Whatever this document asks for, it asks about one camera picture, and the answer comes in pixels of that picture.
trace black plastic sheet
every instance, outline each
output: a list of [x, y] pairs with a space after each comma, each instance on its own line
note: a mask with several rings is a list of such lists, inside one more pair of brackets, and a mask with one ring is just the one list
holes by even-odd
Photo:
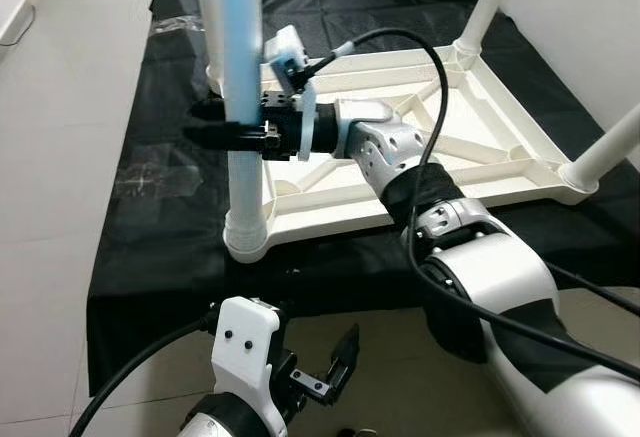
[[[295, 25], [311, 57], [390, 25], [447, 45], [474, 2], [263, 0], [263, 31], [267, 39]], [[198, 2], [153, 0], [151, 12], [152, 29], [165, 31], [148, 38], [119, 169], [122, 175], [144, 164], [140, 149], [162, 148], [156, 166], [195, 169], [201, 182], [193, 192], [163, 194], [139, 219], [122, 217], [135, 208], [135, 195], [112, 195], [87, 303], [91, 392], [143, 347], [227, 296], [259, 296], [292, 316], [420, 305], [420, 286], [390, 229], [283, 245], [253, 265], [230, 259], [222, 242], [226, 154], [202, 151], [182, 136], [183, 127], [198, 125], [189, 108], [207, 94], [204, 33], [194, 27]], [[483, 46], [484, 60], [569, 158], [602, 134], [511, 19], [497, 15]], [[363, 51], [409, 47], [382, 38]], [[638, 196], [638, 173], [625, 163], [578, 206], [538, 201], [493, 211], [543, 258], [598, 284], [637, 286]]]

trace black tape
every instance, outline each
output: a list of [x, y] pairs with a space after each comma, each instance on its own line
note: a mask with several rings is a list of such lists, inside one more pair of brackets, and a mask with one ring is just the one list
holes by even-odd
[[313, 152], [332, 153], [338, 145], [338, 122], [333, 104], [318, 104], [313, 125]]
[[[447, 292], [471, 300], [456, 275], [437, 258], [427, 259], [421, 269]], [[459, 304], [452, 304], [449, 299], [443, 299], [426, 285], [424, 298], [427, 325], [440, 347], [468, 362], [486, 363], [484, 333], [478, 316]]]
[[[396, 225], [401, 228], [406, 227], [409, 220], [411, 196], [419, 171], [420, 167], [413, 167], [403, 172], [387, 185], [380, 197], [380, 202]], [[441, 164], [425, 164], [416, 200], [418, 214], [433, 207], [439, 201], [463, 197], [464, 194]]]
[[[507, 310], [502, 315], [566, 342], [578, 343], [567, 334], [550, 299], [530, 302]], [[565, 380], [594, 366], [588, 360], [536, 342], [504, 327], [492, 324], [491, 329], [507, 359], [543, 392], [551, 392]]]

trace black cable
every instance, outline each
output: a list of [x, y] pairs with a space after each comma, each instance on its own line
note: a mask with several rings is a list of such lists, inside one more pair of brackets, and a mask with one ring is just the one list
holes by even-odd
[[124, 379], [128, 377], [128, 375], [133, 372], [140, 364], [142, 364], [149, 357], [154, 355], [156, 352], [160, 351], [167, 345], [175, 342], [176, 340], [184, 337], [185, 335], [189, 335], [196, 330], [208, 330], [215, 329], [215, 321], [217, 321], [218, 310], [214, 309], [209, 311], [207, 315], [201, 319], [196, 320], [190, 324], [185, 325], [184, 327], [171, 332], [170, 334], [165, 335], [161, 339], [155, 341], [148, 347], [145, 347], [141, 350], [135, 357], [133, 357], [129, 362], [127, 362], [124, 367], [122, 367], [117, 374], [111, 377], [98, 391], [95, 395], [91, 403], [87, 405], [87, 408], [84, 409], [82, 415], [73, 426], [69, 437], [80, 437], [87, 426], [91, 422], [91, 419], [95, 416], [96, 412], [100, 408], [100, 406], [104, 403], [105, 400], [111, 395], [111, 393], [122, 383]]
[[0, 47], [13, 47], [15, 45], [18, 45], [20, 43], [20, 41], [22, 40], [22, 38], [24, 37], [24, 34], [26, 34], [29, 29], [31, 28], [31, 26], [33, 25], [33, 23], [36, 21], [36, 6], [32, 5], [31, 6], [31, 21], [29, 22], [29, 25], [27, 25], [27, 27], [22, 31], [22, 33], [18, 36], [18, 38], [10, 43], [10, 44], [3, 44], [0, 43]]
[[603, 354], [598, 352], [597, 350], [589, 349], [583, 345], [575, 344], [573, 342], [567, 342], [565, 340], [559, 339], [552, 335], [549, 335], [545, 332], [541, 332], [538, 329], [530, 327], [528, 325], [517, 322], [508, 317], [504, 317], [502, 315], [496, 314], [484, 307], [474, 304], [462, 297], [454, 295], [450, 293], [445, 288], [438, 285], [431, 277], [426, 275], [418, 263], [416, 262], [416, 257], [414, 253], [414, 229], [416, 225], [416, 203], [418, 198], [418, 193], [420, 190], [420, 184], [422, 182], [422, 175], [425, 164], [429, 160], [431, 153], [433, 152], [433, 148], [435, 147], [436, 140], [440, 135], [440, 131], [442, 130], [442, 126], [444, 125], [445, 115], [447, 113], [447, 104], [449, 99], [449, 86], [447, 81], [446, 71], [444, 69], [444, 65], [440, 60], [440, 57], [436, 53], [436, 51], [429, 45], [421, 36], [405, 29], [398, 28], [382, 28], [373, 30], [371, 32], [367, 32], [355, 39], [353, 39], [353, 43], [355, 46], [362, 44], [368, 40], [374, 39], [376, 37], [380, 37], [382, 35], [398, 35], [408, 39], [413, 40], [417, 44], [419, 44], [426, 52], [429, 54], [433, 63], [435, 65], [436, 71], [438, 73], [438, 78], [440, 79], [441, 86], [441, 99], [440, 99], [440, 110], [438, 112], [438, 117], [436, 119], [436, 123], [433, 127], [433, 132], [427, 145], [425, 146], [425, 150], [422, 153], [422, 157], [420, 158], [420, 168], [418, 171], [418, 175], [416, 177], [415, 187], [413, 191], [413, 195], [411, 197], [411, 215], [409, 218], [409, 224], [407, 232], [407, 255], [409, 258], [409, 263], [411, 265], [412, 270], [436, 293], [438, 293], [442, 298], [448, 299], [452, 304], [457, 305], [458, 307], [464, 307], [475, 315], [477, 315], [482, 320], [485, 320], [491, 324], [499, 325], [506, 329], [509, 329], [513, 332], [517, 332], [526, 337], [529, 337], [532, 340], [540, 342], [542, 344], [548, 345], [550, 347], [556, 348], [558, 350], [562, 350], [569, 354], [575, 355], [577, 357], [581, 357], [583, 359], [589, 360], [593, 363], [603, 365], [604, 367], [608, 367], [611, 370], [621, 373], [627, 377], [630, 377], [634, 380], [640, 381], [640, 369], [627, 364], [621, 360], [618, 360], [610, 355]]
[[545, 261], [545, 264], [547, 267], [549, 267], [551, 272], [560, 274], [562, 278], [565, 278], [574, 283], [577, 283], [580, 286], [584, 287], [585, 289], [593, 292], [594, 294], [599, 295], [603, 299], [608, 300], [612, 304], [617, 305], [618, 307], [623, 308], [627, 312], [631, 312], [632, 314], [640, 317], [640, 305], [637, 305], [634, 302], [631, 302], [630, 300], [625, 299], [624, 297], [620, 297], [615, 292], [611, 292], [610, 290], [600, 287], [599, 285], [596, 285], [592, 282], [589, 282], [587, 279], [585, 279], [581, 275], [574, 274], [573, 272], [569, 272], [568, 270], [563, 269], [562, 267], [559, 267], [552, 262]]
[[325, 57], [324, 59], [322, 59], [321, 61], [316, 62], [315, 64], [311, 65], [309, 67], [308, 71], [305, 69], [305, 72], [308, 72], [308, 76], [309, 76], [309, 78], [311, 78], [316, 74], [316, 72], [318, 72], [319, 70], [324, 69], [327, 65], [329, 65], [331, 62], [333, 62], [337, 58], [338, 58], [337, 54], [334, 51], [331, 51], [331, 55], [329, 55], [329, 56]]

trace white pipe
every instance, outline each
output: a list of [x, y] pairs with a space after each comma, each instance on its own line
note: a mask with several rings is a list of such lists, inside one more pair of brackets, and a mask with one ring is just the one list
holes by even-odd
[[575, 162], [558, 169], [562, 178], [582, 192], [598, 190], [600, 178], [640, 143], [640, 104], [589, 147]]
[[462, 35], [453, 43], [463, 54], [477, 55], [482, 51], [482, 39], [498, 11], [501, 0], [478, 0]]
[[222, 95], [222, 19], [220, 18], [220, 0], [198, 0], [200, 2], [200, 12], [205, 30], [205, 40], [207, 42], [207, 53], [209, 54], [209, 65], [207, 66], [207, 80], [211, 90]]
[[[224, 105], [229, 122], [260, 123], [261, 0], [218, 0], [224, 49]], [[256, 152], [229, 152], [229, 199], [224, 241], [240, 262], [266, 252], [262, 213], [262, 159]]]

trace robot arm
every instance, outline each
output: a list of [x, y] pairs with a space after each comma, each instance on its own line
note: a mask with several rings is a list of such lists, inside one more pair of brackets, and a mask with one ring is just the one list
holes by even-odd
[[[287, 160], [306, 153], [302, 148], [353, 159], [396, 225], [405, 235], [415, 232], [418, 262], [433, 282], [495, 314], [575, 343], [557, 316], [558, 290], [540, 257], [480, 201], [465, 198], [440, 164], [428, 162], [420, 169], [424, 135], [378, 101], [339, 99], [314, 106], [310, 114], [308, 105], [300, 105], [292, 95], [313, 96], [311, 74], [305, 71], [308, 63], [304, 53], [296, 51], [299, 41], [290, 32], [283, 38], [286, 45], [279, 42], [267, 48], [276, 49], [269, 60], [288, 96], [263, 95], [264, 125], [219, 124], [188, 129], [188, 137], [206, 148], [257, 150], [264, 159]], [[417, 196], [417, 225], [407, 229], [418, 172], [424, 184]], [[636, 381], [491, 325], [432, 292], [426, 292], [425, 300], [428, 325], [438, 343], [460, 358], [488, 363], [534, 435], [640, 434]], [[216, 339], [219, 345], [226, 343]], [[224, 366], [216, 368], [216, 375], [219, 372], [225, 375]], [[235, 394], [249, 402], [240, 392]], [[250, 407], [262, 422], [271, 422], [267, 407]], [[193, 426], [203, 419], [194, 419]], [[281, 420], [276, 420], [269, 435], [282, 436]]]
[[211, 357], [213, 394], [192, 409], [179, 437], [286, 437], [308, 399], [336, 403], [356, 367], [358, 326], [336, 344], [329, 369], [317, 378], [297, 368], [296, 355], [283, 347], [286, 324], [281, 309], [257, 299], [222, 303]]

